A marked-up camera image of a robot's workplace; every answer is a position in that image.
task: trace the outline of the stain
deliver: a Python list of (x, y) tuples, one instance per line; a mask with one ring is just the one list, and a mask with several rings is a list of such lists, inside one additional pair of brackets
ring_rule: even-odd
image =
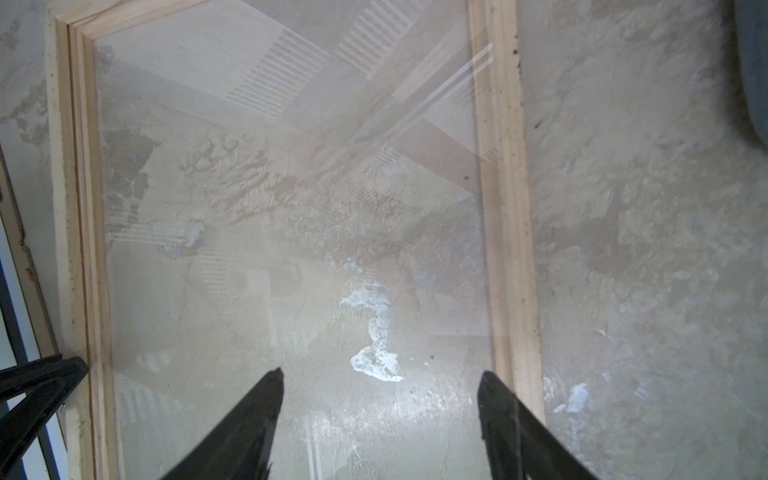
[(366, 480), (383, 480), (385, 477), (376, 470), (371, 460), (362, 456), (362, 449), (355, 449), (349, 454), (346, 465), (333, 473), (334, 478), (365, 478)]
[(298, 183), (299, 179), (293, 175), (286, 175), (280, 178), (277, 183), (268, 187), (267, 190), (273, 192), (273, 198), (276, 204), (284, 205), (293, 196)]
[(123, 197), (118, 194), (109, 193), (104, 196), (104, 204), (107, 210), (112, 210), (112, 207), (123, 207)]
[(104, 176), (111, 192), (123, 198), (143, 198), (149, 183), (142, 170), (157, 144), (130, 129), (105, 131), (102, 142)]
[(276, 208), (268, 189), (280, 183), (281, 175), (267, 170), (269, 162), (250, 135), (219, 133), (197, 144), (179, 168), (209, 207), (238, 222)]
[(27, 144), (41, 147), (48, 140), (48, 96), (45, 80), (29, 88), (27, 96), (10, 114), (0, 117), (0, 123), (14, 121)]
[(749, 252), (744, 258), (732, 260), (718, 270), (715, 290), (718, 292), (741, 295), (740, 305), (733, 306), (732, 311), (747, 310), (760, 304), (768, 295), (768, 278), (763, 266), (758, 260), (758, 249)]
[(578, 247), (587, 257), (590, 271), (616, 274), (625, 271), (632, 255), (628, 245), (619, 242), (619, 216), (622, 211), (621, 186), (615, 186), (605, 215), (588, 218), (572, 227), (551, 227), (542, 235), (545, 243), (554, 243), (553, 251)]
[(157, 251), (169, 258), (194, 257), (205, 244), (206, 225), (202, 220), (195, 219), (183, 224), (184, 232), (174, 239), (164, 239)]
[(11, 53), (16, 49), (18, 40), (16, 35), (18, 34), (18, 28), (21, 26), (21, 22), (18, 18), (13, 19), (11, 27), (0, 34), (0, 43), (2, 43)]
[(10, 61), (5, 66), (5, 75), (3, 76), (2, 80), (0, 80), (0, 91), (4, 91), (8, 88), (8, 86), (11, 84), (13, 76), (22, 69), (24, 64), (20, 62), (13, 62)]
[(656, 5), (663, 0), (592, 0), (588, 15), (595, 19), (623, 15), (630, 10)]
[(114, 62), (114, 48), (110, 45), (101, 45), (96, 51), (96, 73), (105, 74), (112, 68)]
[(302, 277), (299, 267), (291, 262), (270, 268), (272, 296), (291, 296), (301, 291)]

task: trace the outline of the wood trim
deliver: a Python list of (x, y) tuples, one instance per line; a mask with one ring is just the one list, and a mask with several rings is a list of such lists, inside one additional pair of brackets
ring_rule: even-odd
[(118, 478), (93, 42), (202, 1), (67, 0), (46, 14), (61, 351), (90, 368), (65, 410), (71, 478)]
[(84, 36), (96, 39), (198, 5), (206, 0), (133, 0), (74, 23)]
[(468, 0), (472, 51), (493, 44), (476, 72), (475, 108), (497, 375), (543, 423), (544, 382), (531, 230), (528, 152), (515, 0)]
[(22, 287), (22, 295), (27, 306), (32, 331), (35, 333), (35, 342), (38, 345), (40, 357), (55, 355), (58, 353), (58, 347), (48, 311), (45, 309), (32, 255), (24, 243), (22, 218), (18, 213), (2, 148), (0, 148), (0, 217), (2, 217), (2, 223), (5, 225), (5, 235), (8, 238), (8, 245), (11, 247), (11, 256), (16, 266), (18, 281)]

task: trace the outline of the concrete floor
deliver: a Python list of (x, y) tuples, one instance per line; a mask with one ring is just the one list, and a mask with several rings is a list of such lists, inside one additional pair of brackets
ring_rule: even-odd
[[(45, 3), (0, 5), (0, 143), (56, 329)], [(768, 471), (768, 163), (731, 8), (518, 0), (548, 423), (601, 478)]]

